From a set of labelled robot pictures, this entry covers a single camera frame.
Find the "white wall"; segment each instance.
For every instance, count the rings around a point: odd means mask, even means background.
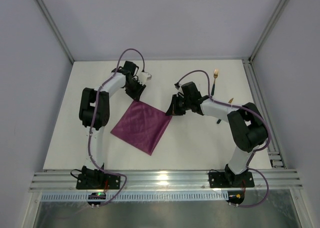
[[[34,0],[0,0],[0,227],[18,227],[71,72]]]
[[[279,0],[44,0],[76,61],[249,57]]]
[[[290,0],[254,65],[289,167],[319,217],[320,0]]]

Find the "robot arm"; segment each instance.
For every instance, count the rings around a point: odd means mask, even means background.
[[[136,64],[131,61],[126,61],[124,66],[120,68],[116,74],[112,71],[111,76],[113,78],[105,84],[100,90],[98,97],[98,105],[96,116],[93,124],[91,133],[90,151],[96,164],[103,168],[104,167],[104,156],[103,156],[103,133],[105,126],[107,125],[110,118],[110,98],[121,88],[125,89],[125,93],[130,96],[133,100],[139,101],[140,96],[146,88],[146,82],[151,79],[151,75],[143,70],[136,73],[136,69],[139,70]],[[82,121],[82,125],[85,127],[86,135],[90,135],[90,126],[93,120],[94,110],[96,106],[97,88],[84,88],[81,96],[81,103],[79,109],[79,118]],[[86,184],[92,184],[92,182],[86,182],[86,178],[95,180],[101,184],[100,181],[104,180],[104,174],[95,170],[96,167],[92,163],[91,159],[87,155],[84,166],[82,167],[82,174],[79,175],[79,180],[82,179],[81,185],[77,183],[77,189],[90,189],[92,186],[85,186]]]
[[[230,186],[239,186],[248,172],[247,166],[254,150],[268,138],[266,128],[249,112],[212,102],[208,95],[201,96],[193,82],[175,86],[179,91],[172,96],[167,116],[182,116],[187,110],[192,110],[199,115],[216,117],[229,123],[236,148],[232,159],[225,166],[224,175]],[[260,114],[253,103],[247,103],[243,107]]]

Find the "gold fork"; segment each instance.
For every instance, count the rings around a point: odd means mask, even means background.
[[[218,75],[219,75],[219,70],[218,70],[218,69],[215,69],[215,70],[214,70],[214,73],[213,73],[214,81],[213,81],[213,86],[212,86],[212,90],[211,90],[211,96],[212,96],[212,97],[213,97],[214,94],[215,94],[216,79],[218,78]]]

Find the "glass panel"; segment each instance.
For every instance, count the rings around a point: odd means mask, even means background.
[[[244,205],[265,190],[245,193]],[[225,201],[120,202],[91,209],[84,202],[41,202],[34,228],[300,228],[289,190],[271,190],[255,208]]]

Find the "white table surface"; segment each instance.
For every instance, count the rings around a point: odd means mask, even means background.
[[[134,61],[142,67],[141,61]],[[95,88],[106,80],[115,68],[116,61],[77,61],[74,63],[64,94],[44,169],[81,169],[87,156],[87,136],[79,120],[79,108],[84,88]],[[253,98],[241,60],[147,60],[145,71],[152,80],[140,100],[166,112],[174,87],[184,74],[202,69],[213,73],[219,69],[216,80],[216,99],[233,104],[252,102]],[[195,82],[201,95],[207,94],[207,79],[203,73],[194,73],[181,83]],[[229,124],[210,116],[201,116],[187,111],[184,116],[174,116],[162,138],[148,155],[110,134],[110,131],[125,113],[132,99],[125,90],[117,91],[110,99],[110,119],[105,127],[103,146],[105,168],[111,170],[208,170],[224,169],[235,150]],[[258,152],[250,166],[270,169],[267,150]]]

